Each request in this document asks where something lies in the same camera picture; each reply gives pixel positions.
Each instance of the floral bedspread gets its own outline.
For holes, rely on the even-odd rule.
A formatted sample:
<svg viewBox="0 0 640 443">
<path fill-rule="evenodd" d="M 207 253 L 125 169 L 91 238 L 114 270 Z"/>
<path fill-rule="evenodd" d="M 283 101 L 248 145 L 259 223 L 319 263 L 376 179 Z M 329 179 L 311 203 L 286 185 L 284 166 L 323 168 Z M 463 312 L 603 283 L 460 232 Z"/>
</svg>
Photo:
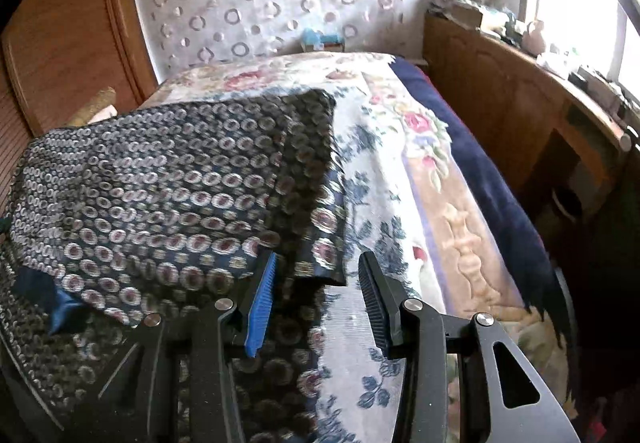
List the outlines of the floral bedspread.
<svg viewBox="0 0 640 443">
<path fill-rule="evenodd" d="M 374 344 L 358 286 L 360 253 L 372 250 L 387 275 L 440 312 L 488 311 L 543 376 L 566 411 L 566 343 L 548 315 L 523 307 L 482 213 L 450 155 L 447 125 L 415 102 L 383 54 L 307 53 L 193 68 L 166 81 L 143 107 L 292 89 L 322 88 L 336 100 L 334 133 L 347 192 L 346 287 L 324 289 L 321 328 L 310 346 L 318 370 L 299 390 L 316 401 L 322 442 L 391 440 L 402 361 Z M 459 431 L 458 383 L 449 373 L 450 441 Z M 293 432 L 260 433 L 289 441 Z"/>
</svg>

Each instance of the navy blue blanket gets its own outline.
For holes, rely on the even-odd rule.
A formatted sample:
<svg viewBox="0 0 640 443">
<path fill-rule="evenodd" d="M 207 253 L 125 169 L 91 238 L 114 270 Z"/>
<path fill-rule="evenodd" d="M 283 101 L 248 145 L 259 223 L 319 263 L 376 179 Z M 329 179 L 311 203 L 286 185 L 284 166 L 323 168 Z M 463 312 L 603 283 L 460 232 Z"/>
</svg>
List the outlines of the navy blue blanket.
<svg viewBox="0 0 640 443">
<path fill-rule="evenodd" d="M 453 159 L 474 195 L 527 307 L 548 312 L 558 331 L 570 326 L 564 295 L 545 247 L 500 171 L 424 73 L 402 58 L 391 65 L 411 96 L 449 124 Z"/>
</svg>

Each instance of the triangular cutout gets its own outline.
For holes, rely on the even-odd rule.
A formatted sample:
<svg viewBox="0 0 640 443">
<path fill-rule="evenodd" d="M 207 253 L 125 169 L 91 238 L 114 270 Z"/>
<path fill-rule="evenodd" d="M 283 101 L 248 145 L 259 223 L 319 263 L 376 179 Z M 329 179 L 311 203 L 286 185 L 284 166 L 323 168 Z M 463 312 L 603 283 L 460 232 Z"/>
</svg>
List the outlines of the triangular cutout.
<svg viewBox="0 0 640 443">
<path fill-rule="evenodd" d="M 500 377 L 502 402 L 507 409 L 531 405 L 540 400 L 540 393 L 529 376 L 502 342 L 494 344 L 495 363 Z"/>
</svg>

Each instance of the window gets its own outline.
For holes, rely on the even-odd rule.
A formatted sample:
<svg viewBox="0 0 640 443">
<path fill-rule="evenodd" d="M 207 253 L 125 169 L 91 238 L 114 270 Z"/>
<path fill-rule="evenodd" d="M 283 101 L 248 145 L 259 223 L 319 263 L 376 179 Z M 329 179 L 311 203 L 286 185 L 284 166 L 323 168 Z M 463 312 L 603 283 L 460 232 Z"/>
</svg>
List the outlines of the window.
<svg viewBox="0 0 640 443">
<path fill-rule="evenodd" d="M 577 52 L 640 100 L 640 37 L 618 0 L 540 0 L 538 18 L 561 51 Z"/>
</svg>

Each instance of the metal screw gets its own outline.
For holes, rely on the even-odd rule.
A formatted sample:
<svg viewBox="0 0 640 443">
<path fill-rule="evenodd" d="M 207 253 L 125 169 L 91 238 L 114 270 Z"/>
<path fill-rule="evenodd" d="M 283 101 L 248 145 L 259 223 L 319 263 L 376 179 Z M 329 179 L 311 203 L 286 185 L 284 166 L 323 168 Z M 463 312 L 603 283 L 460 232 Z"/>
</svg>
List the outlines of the metal screw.
<svg viewBox="0 0 640 443">
<path fill-rule="evenodd" d="M 162 322 L 162 317 L 160 316 L 159 313 L 152 313 L 151 315 L 147 315 L 144 320 L 145 326 L 150 328 L 156 327 L 161 322 Z"/>
<path fill-rule="evenodd" d="M 493 326 L 495 321 L 494 318 L 488 313 L 478 313 L 476 315 L 476 322 L 478 322 L 478 324 L 481 326 L 489 327 Z"/>
<path fill-rule="evenodd" d="M 417 298 L 408 298 L 404 301 L 404 307 L 409 311 L 420 311 L 422 309 L 422 302 Z"/>
<path fill-rule="evenodd" d="M 216 309 L 219 311 L 226 311 L 233 308 L 234 302 L 229 298 L 219 298 L 215 303 Z"/>
</svg>

